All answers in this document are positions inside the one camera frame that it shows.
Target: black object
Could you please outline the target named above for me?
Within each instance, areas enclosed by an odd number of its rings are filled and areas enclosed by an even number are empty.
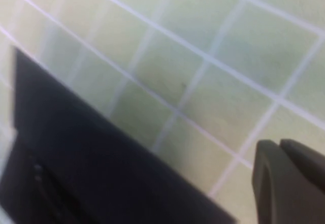
[[[325,223],[325,157],[290,139],[257,143],[253,190],[260,224]]]
[[[16,51],[18,132],[0,183],[16,224],[234,223],[141,145]]]

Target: tile wall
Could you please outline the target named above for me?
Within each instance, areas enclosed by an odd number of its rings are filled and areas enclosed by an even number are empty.
[[[256,223],[256,141],[325,153],[324,1],[0,0],[0,165],[16,45],[239,223]]]

